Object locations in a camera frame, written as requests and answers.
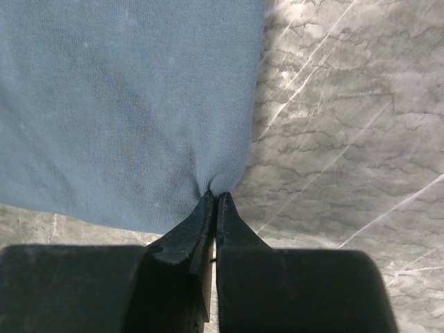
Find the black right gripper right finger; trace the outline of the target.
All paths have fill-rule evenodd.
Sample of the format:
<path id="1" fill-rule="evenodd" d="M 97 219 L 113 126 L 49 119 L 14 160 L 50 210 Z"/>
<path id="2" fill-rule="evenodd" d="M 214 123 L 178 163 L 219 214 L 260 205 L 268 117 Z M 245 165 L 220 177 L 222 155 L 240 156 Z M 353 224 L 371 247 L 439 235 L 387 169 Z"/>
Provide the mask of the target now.
<path id="1" fill-rule="evenodd" d="M 267 245 L 231 194 L 216 220 L 221 332 L 397 332 L 381 273 L 358 250 Z"/>

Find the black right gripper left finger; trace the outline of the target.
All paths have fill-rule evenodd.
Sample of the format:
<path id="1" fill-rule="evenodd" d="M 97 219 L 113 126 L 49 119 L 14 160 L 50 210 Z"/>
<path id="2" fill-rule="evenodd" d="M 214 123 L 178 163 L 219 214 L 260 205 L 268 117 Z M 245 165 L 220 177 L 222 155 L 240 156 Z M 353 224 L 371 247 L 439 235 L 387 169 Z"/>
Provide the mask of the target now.
<path id="1" fill-rule="evenodd" d="M 1 251 L 2 332 L 202 332 L 210 319 L 214 197 L 147 246 Z"/>

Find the teal blue t shirt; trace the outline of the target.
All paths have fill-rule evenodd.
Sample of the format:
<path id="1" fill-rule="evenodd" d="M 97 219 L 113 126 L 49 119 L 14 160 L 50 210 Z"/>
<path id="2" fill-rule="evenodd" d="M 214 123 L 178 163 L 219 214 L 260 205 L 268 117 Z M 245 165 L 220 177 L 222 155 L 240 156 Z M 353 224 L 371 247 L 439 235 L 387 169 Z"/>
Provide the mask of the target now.
<path id="1" fill-rule="evenodd" d="M 1 202 L 162 234 L 248 159 L 266 1 L 2 1 Z"/>

